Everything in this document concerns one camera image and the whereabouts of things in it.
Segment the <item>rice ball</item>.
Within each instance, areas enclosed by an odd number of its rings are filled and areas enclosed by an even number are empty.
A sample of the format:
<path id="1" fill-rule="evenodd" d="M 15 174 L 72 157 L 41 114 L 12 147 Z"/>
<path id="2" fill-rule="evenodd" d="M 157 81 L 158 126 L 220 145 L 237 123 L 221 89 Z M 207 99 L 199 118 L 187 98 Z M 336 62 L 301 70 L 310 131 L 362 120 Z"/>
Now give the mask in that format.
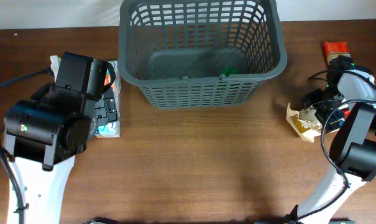
<path id="1" fill-rule="evenodd" d="M 290 103 L 287 105 L 286 120 L 306 142 L 314 143 L 315 137 L 321 135 L 322 124 L 315 116 L 315 112 L 316 110 L 311 108 L 296 111 L 290 108 Z"/>

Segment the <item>grey plastic shopping basket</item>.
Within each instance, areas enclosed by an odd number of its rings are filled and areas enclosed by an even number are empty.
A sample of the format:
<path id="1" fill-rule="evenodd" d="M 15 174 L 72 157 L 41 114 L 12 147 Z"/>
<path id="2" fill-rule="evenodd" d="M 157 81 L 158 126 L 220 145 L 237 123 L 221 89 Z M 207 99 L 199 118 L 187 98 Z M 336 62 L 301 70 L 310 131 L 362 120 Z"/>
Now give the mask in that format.
<path id="1" fill-rule="evenodd" d="M 127 0 L 119 13 L 119 73 L 159 109 L 245 103 L 287 65 L 275 0 Z"/>

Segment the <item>green lid jar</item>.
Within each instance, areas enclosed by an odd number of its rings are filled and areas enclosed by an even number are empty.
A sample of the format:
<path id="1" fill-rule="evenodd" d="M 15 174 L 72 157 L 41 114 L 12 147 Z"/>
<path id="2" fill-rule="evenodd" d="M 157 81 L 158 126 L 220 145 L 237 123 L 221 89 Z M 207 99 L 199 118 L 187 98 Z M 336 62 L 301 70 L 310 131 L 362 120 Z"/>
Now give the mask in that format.
<path id="1" fill-rule="evenodd" d="M 229 75 L 235 75 L 235 74 L 238 74 L 238 73 L 239 73 L 238 69 L 225 68 L 224 70 L 221 71 L 221 76 L 228 77 Z"/>

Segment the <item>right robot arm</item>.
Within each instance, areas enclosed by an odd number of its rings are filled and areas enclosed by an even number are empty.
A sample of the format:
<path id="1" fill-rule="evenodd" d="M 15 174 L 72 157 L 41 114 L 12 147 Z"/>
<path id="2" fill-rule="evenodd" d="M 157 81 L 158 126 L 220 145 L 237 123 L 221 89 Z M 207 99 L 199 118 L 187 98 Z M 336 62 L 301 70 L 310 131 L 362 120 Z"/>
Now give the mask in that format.
<path id="1" fill-rule="evenodd" d="M 320 128 L 330 163 L 314 192 L 296 205 L 287 223 L 329 223 L 357 189 L 376 177 L 376 86 L 373 73 L 347 55 L 328 62 L 327 86 L 303 97 L 303 110 L 289 111 L 294 129 Z"/>

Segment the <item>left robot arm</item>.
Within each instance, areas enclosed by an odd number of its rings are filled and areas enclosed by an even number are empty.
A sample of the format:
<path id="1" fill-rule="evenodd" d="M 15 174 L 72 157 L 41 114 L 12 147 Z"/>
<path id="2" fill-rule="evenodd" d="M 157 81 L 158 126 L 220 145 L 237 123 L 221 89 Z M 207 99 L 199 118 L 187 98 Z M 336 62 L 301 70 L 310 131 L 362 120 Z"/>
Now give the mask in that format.
<path id="1" fill-rule="evenodd" d="M 76 156 L 100 126 L 119 119 L 108 61 L 65 52 L 48 72 L 54 82 L 11 107 L 0 131 L 8 223 L 58 223 Z"/>

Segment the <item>Kleenex tissue multipack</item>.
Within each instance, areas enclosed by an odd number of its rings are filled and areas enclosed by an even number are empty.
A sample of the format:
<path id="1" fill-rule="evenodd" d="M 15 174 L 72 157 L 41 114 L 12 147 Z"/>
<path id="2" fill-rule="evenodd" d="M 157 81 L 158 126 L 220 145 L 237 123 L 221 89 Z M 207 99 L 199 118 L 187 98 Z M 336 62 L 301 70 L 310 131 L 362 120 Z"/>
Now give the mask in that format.
<path id="1" fill-rule="evenodd" d="M 116 73 L 116 79 L 110 89 L 96 102 L 93 123 L 97 138 L 118 138 L 120 136 L 120 92 L 121 77 L 117 69 L 117 60 L 109 61 Z"/>

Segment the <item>red spaghetti packet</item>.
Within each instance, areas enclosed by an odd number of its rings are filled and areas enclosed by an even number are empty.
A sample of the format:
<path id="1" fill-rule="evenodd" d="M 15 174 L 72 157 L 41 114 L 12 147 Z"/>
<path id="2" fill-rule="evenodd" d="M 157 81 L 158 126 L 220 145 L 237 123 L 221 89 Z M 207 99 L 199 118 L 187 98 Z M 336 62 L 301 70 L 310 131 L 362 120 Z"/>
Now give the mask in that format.
<path id="1" fill-rule="evenodd" d="M 323 50 L 326 57 L 327 65 L 339 56 L 351 58 L 351 52 L 347 41 L 323 42 Z"/>

